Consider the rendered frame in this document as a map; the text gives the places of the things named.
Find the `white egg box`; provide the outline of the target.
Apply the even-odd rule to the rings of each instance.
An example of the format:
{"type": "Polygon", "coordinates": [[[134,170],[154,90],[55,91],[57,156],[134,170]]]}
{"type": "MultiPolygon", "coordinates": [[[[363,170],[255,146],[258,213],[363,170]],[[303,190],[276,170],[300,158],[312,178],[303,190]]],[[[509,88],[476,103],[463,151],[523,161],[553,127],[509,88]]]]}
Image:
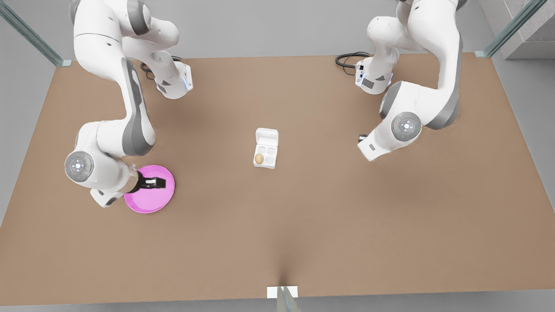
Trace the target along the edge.
{"type": "Polygon", "coordinates": [[[255,132],[256,148],[252,158],[252,164],[258,168],[275,169],[276,157],[279,146],[279,132],[269,128],[258,128],[255,132]],[[264,162],[256,164],[255,155],[261,153],[264,155],[264,162]]]}

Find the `pink round plate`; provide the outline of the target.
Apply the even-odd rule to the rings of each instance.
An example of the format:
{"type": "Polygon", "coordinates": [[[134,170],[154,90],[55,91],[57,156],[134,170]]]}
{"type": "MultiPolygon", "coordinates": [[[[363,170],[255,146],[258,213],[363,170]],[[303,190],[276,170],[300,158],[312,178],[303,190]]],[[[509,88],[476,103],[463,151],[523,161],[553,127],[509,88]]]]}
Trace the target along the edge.
{"type": "Polygon", "coordinates": [[[150,165],[145,166],[137,171],[141,172],[145,177],[159,177],[166,180],[165,189],[140,189],[137,186],[133,189],[133,193],[124,195],[125,203],[131,210],[149,214],[164,208],[174,195],[175,179],[172,173],[164,166],[150,165]]]}

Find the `silver frame post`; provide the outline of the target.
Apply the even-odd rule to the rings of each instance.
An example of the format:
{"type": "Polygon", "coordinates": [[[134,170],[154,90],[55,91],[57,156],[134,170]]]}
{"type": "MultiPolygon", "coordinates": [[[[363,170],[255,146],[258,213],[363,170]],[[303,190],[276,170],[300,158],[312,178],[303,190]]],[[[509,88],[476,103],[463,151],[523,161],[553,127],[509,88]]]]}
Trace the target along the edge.
{"type": "Polygon", "coordinates": [[[0,0],[0,16],[54,66],[71,66],[72,60],[63,59],[4,0],[0,0]]]}
{"type": "Polygon", "coordinates": [[[476,51],[474,54],[480,59],[489,59],[545,4],[547,0],[530,0],[524,8],[517,13],[510,23],[501,30],[501,32],[494,36],[491,42],[482,50],[476,51]]]}
{"type": "Polygon", "coordinates": [[[266,288],[266,298],[276,299],[276,312],[301,312],[295,302],[298,297],[298,286],[269,286],[266,288]]]}

